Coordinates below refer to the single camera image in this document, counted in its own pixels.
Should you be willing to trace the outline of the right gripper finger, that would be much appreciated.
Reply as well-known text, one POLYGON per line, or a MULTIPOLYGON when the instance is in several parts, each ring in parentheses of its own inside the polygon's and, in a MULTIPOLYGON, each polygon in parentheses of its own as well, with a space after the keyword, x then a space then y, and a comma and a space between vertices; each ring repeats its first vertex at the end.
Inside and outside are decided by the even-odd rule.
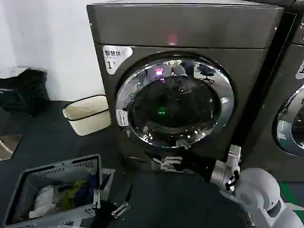
POLYGON ((190 151, 190 145, 184 139, 179 139, 176 141, 176 147, 180 154, 186 154, 190 151))
POLYGON ((161 171, 176 171, 176 165, 181 165, 182 157, 181 156, 167 156, 165 158, 156 158, 153 157, 152 161, 157 163, 161 171))

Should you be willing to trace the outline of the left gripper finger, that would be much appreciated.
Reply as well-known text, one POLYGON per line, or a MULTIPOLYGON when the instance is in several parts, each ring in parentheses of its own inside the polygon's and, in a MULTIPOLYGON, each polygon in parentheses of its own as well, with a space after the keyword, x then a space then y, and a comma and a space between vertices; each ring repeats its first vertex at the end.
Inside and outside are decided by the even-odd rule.
POLYGON ((116 210, 114 210, 112 212, 112 216, 114 218, 118 218, 120 217, 122 214, 124 214, 128 209, 131 208, 131 205, 130 205, 130 199, 131 199, 131 196, 132 196, 132 190, 133 190, 133 185, 129 188, 128 190, 128 193, 125 197, 125 200, 123 202, 123 204, 121 206, 119 206, 116 210))
POLYGON ((94 198, 93 198, 93 209, 100 209, 101 208, 101 194, 106 187, 107 178, 105 178, 101 184, 94 189, 94 198))

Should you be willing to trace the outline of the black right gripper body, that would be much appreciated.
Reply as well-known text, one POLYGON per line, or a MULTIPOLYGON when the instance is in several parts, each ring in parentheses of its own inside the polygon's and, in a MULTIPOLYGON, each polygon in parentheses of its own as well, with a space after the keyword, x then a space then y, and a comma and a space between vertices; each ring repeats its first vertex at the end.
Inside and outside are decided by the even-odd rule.
POLYGON ((186 169, 198 174, 206 182, 210 182, 216 161, 216 159, 211 157, 203 157, 198 154, 186 154, 182 156, 181 163, 186 169))

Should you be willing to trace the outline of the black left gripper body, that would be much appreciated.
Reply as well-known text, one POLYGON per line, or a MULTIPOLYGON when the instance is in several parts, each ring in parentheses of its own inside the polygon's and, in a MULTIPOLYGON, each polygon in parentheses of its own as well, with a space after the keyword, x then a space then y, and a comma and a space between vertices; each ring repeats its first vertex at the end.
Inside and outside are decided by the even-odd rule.
POLYGON ((102 200, 101 207, 95 210, 95 227, 106 228, 115 220, 112 212, 117 210, 118 207, 109 201, 102 200))

